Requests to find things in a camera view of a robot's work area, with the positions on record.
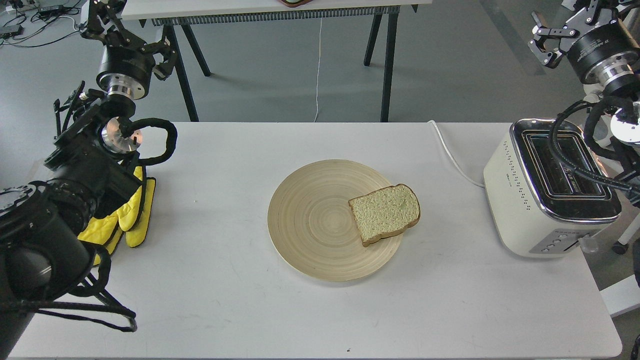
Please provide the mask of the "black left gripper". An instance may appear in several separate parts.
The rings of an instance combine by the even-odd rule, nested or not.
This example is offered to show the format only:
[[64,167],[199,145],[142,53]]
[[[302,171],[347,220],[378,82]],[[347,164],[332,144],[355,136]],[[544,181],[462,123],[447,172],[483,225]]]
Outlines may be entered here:
[[168,36],[153,43],[131,43],[118,18],[126,3],[126,0],[87,0],[81,7],[78,32],[84,39],[106,45],[96,76],[101,90],[148,92],[152,76],[165,81],[173,73],[178,53]]

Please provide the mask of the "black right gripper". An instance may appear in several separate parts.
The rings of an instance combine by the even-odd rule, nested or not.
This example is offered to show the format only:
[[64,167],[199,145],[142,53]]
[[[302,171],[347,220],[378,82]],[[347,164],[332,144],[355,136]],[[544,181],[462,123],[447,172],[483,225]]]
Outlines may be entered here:
[[639,45],[624,27],[615,6],[587,5],[562,28],[548,27],[537,11],[532,11],[531,17],[534,27],[528,48],[545,68],[557,68],[566,55],[581,84],[635,82]]

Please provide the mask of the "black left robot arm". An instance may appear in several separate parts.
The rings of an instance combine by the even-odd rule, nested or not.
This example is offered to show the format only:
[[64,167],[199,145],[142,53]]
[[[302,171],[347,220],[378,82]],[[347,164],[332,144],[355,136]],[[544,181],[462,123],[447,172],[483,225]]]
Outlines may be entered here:
[[178,59],[163,31],[148,43],[119,18],[124,0],[89,0],[80,36],[103,44],[96,89],[81,82],[62,104],[54,102],[55,150],[44,162],[46,181],[1,191],[1,358],[37,314],[90,321],[77,312],[120,315],[128,325],[93,323],[135,332],[136,314],[106,285],[111,260],[105,246],[79,239],[91,219],[102,219],[143,189],[138,166],[166,162],[178,130],[161,118],[132,120],[135,101],[151,78],[166,80]]

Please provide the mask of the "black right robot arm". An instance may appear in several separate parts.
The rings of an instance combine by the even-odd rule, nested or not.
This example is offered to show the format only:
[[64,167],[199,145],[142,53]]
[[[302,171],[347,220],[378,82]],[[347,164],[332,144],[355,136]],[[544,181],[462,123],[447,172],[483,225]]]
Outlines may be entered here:
[[[576,101],[558,114],[548,144],[553,156],[570,173],[598,185],[617,189],[634,207],[639,205],[639,156],[633,151],[639,140],[639,44],[624,19],[639,7],[637,0],[576,0],[573,15],[560,28],[550,27],[533,11],[532,39],[528,48],[546,68],[554,69],[567,58],[581,84],[602,87],[597,102]],[[583,141],[597,156],[619,162],[622,173],[615,178],[597,175],[570,160],[561,150],[558,132],[574,112],[588,109]],[[612,150],[600,146],[594,131],[602,116],[611,126],[624,126],[630,134],[615,136]]]

